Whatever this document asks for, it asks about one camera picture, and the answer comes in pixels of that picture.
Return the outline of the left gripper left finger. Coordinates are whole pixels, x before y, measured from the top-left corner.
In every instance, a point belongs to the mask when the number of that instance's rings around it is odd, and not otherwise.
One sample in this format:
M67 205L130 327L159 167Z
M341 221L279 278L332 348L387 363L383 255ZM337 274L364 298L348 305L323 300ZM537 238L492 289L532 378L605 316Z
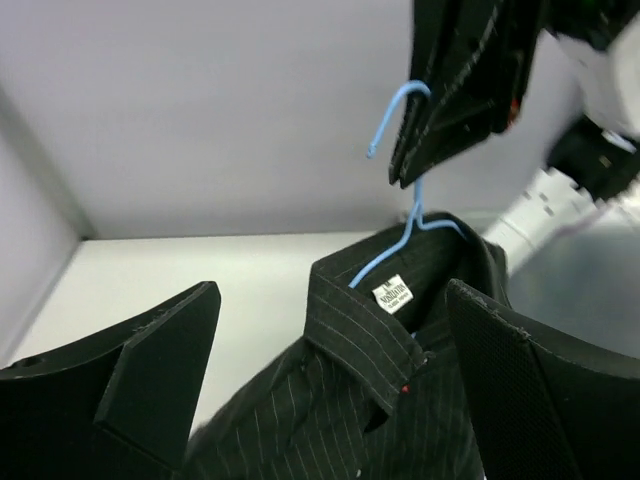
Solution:
M2 369L2 478L179 478L220 306L200 282Z

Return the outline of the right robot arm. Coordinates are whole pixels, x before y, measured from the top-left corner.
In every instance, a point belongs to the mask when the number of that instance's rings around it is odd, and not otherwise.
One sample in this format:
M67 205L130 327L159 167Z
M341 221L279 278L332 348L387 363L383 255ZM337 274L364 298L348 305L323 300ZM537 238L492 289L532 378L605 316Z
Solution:
M485 233L510 270L638 177L637 2L417 1L412 17L407 104L389 164L401 187L515 123L541 32L576 66L581 115Z

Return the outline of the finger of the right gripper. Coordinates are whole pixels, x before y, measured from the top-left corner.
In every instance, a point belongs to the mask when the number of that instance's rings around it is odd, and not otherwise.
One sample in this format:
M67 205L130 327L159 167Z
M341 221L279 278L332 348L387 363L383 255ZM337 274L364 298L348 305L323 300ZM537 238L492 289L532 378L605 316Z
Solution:
M402 188L517 119L546 1L459 1L455 36L444 54L417 144L397 181Z
M433 77L439 75L444 54L449 49L458 20L459 1L417 0L413 2L413 41L409 70L410 80L425 83L431 93L435 92ZM409 151L417 144L426 122L429 101L419 92L407 98L401 127L396 137L393 155L389 163L389 174L400 175Z

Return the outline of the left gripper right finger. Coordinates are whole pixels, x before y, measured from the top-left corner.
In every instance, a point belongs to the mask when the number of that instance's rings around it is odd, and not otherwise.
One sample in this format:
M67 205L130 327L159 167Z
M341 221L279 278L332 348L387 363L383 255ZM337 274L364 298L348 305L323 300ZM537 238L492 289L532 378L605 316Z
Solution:
M449 283L446 306L487 478L638 478L638 359L460 280Z

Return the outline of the black pinstriped shirt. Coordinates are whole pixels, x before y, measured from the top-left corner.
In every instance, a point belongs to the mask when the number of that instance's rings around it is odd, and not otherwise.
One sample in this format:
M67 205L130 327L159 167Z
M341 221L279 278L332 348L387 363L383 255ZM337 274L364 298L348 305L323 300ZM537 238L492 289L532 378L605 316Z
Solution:
M445 291L505 302L504 251L451 214L356 274L401 235L316 261L303 335L192 436L187 479L480 479Z

